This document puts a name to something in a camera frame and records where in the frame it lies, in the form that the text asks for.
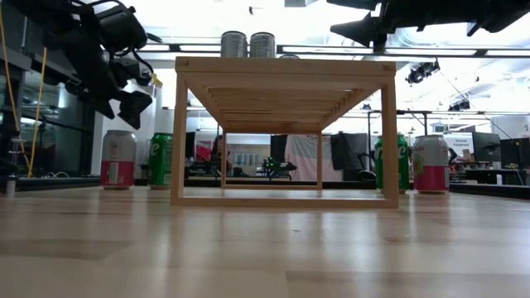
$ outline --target silver can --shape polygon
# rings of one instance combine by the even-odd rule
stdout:
[[[281,55],[280,59],[300,59],[300,57],[298,57],[297,55],[293,55],[293,54],[285,54],[285,55]]]
[[[247,57],[247,36],[239,31],[226,31],[221,36],[221,57]]]
[[[276,58],[276,40],[274,35],[258,32],[250,36],[250,56],[253,58]]]
[[[421,193],[449,191],[448,151],[442,135],[416,137],[412,153],[416,190]]]
[[[103,139],[101,185],[111,190],[128,190],[134,185],[136,137],[132,132],[109,130]]]

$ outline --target wooden table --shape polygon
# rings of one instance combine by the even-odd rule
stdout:
[[[320,143],[317,146],[316,185],[273,187],[319,191],[322,191],[322,130],[381,89],[383,151],[390,152],[383,155],[384,199],[349,199],[346,206],[397,208],[398,147],[393,145],[398,143],[394,63],[177,57],[176,73],[171,204],[201,205],[198,198],[186,199],[183,191],[188,89],[223,128],[224,140],[227,133],[316,135]],[[226,142],[223,142],[223,152],[226,152],[225,147]],[[226,163],[221,164],[221,172],[226,173]],[[256,185],[227,185],[224,176],[221,185],[223,189],[258,188]],[[218,201],[219,205],[233,206],[235,199]],[[241,206],[248,205],[244,199],[237,200]],[[282,207],[289,207],[290,201],[285,199]],[[265,199],[263,202],[263,206],[267,206]],[[326,206],[326,199],[322,199],[321,205]]]

